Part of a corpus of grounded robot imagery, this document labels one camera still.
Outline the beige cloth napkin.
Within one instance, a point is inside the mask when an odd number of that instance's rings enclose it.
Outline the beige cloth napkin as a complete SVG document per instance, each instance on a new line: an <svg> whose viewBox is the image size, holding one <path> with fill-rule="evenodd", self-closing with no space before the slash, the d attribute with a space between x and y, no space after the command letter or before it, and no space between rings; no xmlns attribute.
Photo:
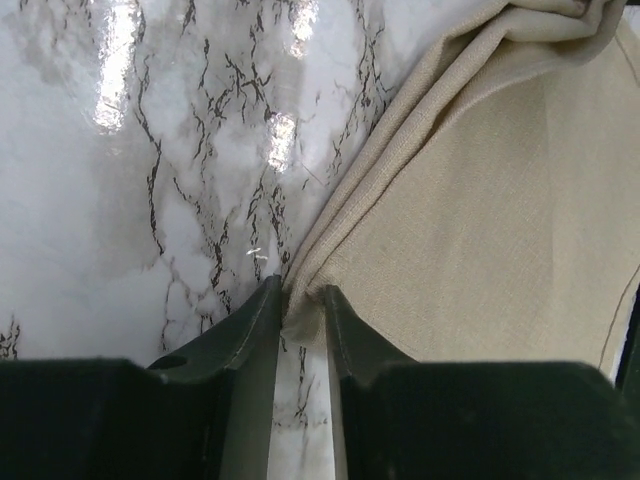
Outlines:
<svg viewBox="0 0 640 480"><path fill-rule="evenodd" d="M639 40L621 1L489 1L416 64L301 245L284 336L337 286L422 361L613 370L639 285Z"/></svg>

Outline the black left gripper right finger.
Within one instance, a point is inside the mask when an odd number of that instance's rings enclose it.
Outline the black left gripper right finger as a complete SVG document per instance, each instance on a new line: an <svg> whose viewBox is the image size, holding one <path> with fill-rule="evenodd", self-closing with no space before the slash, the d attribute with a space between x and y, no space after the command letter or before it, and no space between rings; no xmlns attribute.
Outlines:
<svg viewBox="0 0 640 480"><path fill-rule="evenodd" d="M635 479L639 402L581 362L420 363L324 292L340 479Z"/></svg>

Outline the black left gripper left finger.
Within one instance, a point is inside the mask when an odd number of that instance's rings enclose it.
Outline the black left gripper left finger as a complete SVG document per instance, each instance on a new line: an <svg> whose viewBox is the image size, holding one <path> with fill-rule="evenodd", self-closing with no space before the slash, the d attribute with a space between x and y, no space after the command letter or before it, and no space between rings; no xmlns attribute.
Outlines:
<svg viewBox="0 0 640 480"><path fill-rule="evenodd" d="M263 479L281 280L148 367L126 359L1 365L5 479Z"/></svg>

